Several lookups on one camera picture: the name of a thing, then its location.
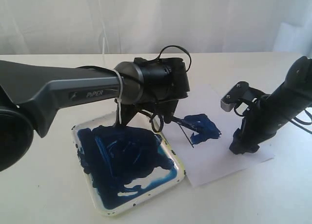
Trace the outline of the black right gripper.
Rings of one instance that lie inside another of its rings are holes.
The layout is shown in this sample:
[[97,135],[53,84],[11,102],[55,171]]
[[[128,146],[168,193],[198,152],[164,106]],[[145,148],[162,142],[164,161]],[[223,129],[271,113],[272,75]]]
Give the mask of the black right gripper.
[[229,150],[235,155],[256,153],[260,143],[274,137],[281,127],[311,106],[312,60],[302,56],[272,94],[261,96],[244,112]]

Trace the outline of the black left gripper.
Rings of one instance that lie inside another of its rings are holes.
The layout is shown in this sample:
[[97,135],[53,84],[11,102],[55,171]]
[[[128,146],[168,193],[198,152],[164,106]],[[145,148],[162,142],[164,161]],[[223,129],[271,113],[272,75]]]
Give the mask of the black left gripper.
[[178,101],[190,91],[185,63],[178,57],[147,61],[135,58],[121,63],[123,91],[121,124],[126,126],[140,111],[160,115],[166,124],[173,120]]

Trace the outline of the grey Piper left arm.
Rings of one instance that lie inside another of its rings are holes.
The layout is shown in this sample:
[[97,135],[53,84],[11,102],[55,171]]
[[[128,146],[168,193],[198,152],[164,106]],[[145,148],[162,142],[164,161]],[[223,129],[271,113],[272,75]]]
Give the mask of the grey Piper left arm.
[[98,66],[42,67],[0,63],[0,168],[29,150],[34,134],[45,137],[60,109],[114,99],[116,124],[126,126],[141,111],[173,119],[178,101],[190,90],[181,58],[137,57],[109,70]]

